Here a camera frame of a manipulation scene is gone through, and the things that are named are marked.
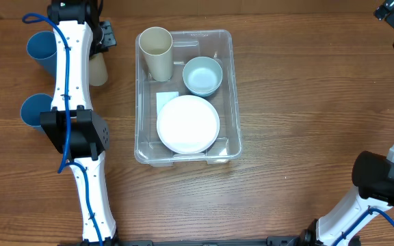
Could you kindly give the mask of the beige cup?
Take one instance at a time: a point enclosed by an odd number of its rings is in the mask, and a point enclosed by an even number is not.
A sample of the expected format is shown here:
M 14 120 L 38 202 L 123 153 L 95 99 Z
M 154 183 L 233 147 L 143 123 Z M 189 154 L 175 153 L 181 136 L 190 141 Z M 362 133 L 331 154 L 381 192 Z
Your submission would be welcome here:
M 102 86 L 108 80 L 107 67 L 102 53 L 97 53 L 89 59 L 89 83 Z
M 171 33 L 163 27 L 150 27 L 140 34 L 139 47 L 154 80 L 171 79 L 174 65 Z

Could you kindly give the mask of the blue cup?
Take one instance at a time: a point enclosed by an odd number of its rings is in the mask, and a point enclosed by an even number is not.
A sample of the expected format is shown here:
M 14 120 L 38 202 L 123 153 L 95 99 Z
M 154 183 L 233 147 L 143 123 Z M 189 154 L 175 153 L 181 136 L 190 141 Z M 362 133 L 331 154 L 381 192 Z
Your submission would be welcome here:
M 34 94 L 27 98 L 20 110 L 21 120 L 28 126 L 44 133 L 40 125 L 40 114 L 51 110 L 53 98 L 48 94 Z
M 28 40 L 26 49 L 32 59 L 52 77 L 56 76 L 57 46 L 53 32 L 41 31 L 34 34 Z

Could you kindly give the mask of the grey bowl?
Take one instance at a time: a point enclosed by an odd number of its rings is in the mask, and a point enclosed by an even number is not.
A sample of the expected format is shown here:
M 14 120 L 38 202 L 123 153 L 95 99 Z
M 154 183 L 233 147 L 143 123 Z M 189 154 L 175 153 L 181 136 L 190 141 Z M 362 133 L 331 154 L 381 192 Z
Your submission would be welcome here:
M 187 89 L 198 91 L 219 88 L 223 79 L 220 63 L 210 57 L 195 57 L 183 69 L 183 82 Z

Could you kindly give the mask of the pink plate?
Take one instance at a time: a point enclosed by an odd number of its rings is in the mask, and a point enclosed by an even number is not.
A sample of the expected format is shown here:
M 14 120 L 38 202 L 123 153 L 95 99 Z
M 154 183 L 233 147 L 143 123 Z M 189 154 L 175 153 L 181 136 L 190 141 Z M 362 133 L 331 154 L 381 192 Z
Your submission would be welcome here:
M 220 117 L 204 98 L 184 95 L 167 102 L 157 115 L 161 142 L 178 154 L 196 154 L 209 148 L 220 132 Z

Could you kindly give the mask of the light blue bowl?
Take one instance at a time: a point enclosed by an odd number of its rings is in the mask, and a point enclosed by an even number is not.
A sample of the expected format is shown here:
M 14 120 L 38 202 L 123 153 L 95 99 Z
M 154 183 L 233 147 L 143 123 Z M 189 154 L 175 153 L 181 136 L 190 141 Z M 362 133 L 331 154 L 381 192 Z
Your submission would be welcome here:
M 203 98 L 211 96 L 214 93 L 215 93 L 215 91 L 212 91 L 212 92 L 192 92 L 193 95 L 203 97 Z

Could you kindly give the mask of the pink bowl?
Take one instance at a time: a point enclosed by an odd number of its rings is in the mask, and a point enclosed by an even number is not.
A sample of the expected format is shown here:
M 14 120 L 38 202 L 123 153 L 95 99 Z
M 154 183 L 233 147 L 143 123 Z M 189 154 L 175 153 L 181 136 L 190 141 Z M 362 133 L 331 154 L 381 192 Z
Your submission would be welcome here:
M 193 95 L 200 96 L 200 97 L 208 97 L 212 94 L 214 94 L 217 91 L 217 88 L 213 88 L 212 90 L 207 90 L 207 91 L 198 91 L 198 90 L 193 90 L 191 88 L 188 89 Z

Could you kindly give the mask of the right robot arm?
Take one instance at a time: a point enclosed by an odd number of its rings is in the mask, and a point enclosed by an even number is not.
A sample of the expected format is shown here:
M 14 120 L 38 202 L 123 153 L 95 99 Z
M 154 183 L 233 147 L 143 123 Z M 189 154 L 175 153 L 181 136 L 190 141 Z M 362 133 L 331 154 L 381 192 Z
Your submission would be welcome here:
M 394 227 L 386 213 L 394 207 L 394 144 L 386 156 L 361 152 L 354 162 L 352 183 L 342 200 L 314 220 L 294 245 L 360 245 L 358 232 L 378 215 Z

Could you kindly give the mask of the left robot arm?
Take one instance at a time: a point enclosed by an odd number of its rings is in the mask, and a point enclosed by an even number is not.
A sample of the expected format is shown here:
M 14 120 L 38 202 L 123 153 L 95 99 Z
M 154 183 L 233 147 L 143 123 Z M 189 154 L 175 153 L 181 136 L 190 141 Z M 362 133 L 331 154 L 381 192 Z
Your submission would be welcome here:
M 62 154 L 59 171 L 72 171 L 83 219 L 81 245 L 119 245 L 105 182 L 105 152 L 110 134 L 90 99 L 90 58 L 116 45 L 102 1 L 52 1 L 36 17 L 53 28 L 57 48 L 55 92 L 40 125 Z

